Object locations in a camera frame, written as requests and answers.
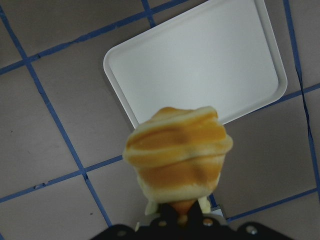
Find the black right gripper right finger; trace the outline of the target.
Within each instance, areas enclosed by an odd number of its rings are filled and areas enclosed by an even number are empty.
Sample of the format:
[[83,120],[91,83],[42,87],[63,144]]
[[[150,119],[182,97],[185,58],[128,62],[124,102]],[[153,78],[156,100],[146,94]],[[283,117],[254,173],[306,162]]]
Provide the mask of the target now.
[[203,220],[203,213],[199,204],[196,200],[187,212],[187,225],[201,225]]

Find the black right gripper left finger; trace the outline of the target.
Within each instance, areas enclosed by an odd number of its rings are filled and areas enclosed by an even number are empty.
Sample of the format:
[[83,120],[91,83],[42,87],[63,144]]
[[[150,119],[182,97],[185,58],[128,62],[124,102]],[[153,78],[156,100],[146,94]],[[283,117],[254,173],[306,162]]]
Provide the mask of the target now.
[[178,217],[179,214],[171,205],[168,203],[160,205],[160,218],[162,221],[165,221],[168,226],[177,226]]

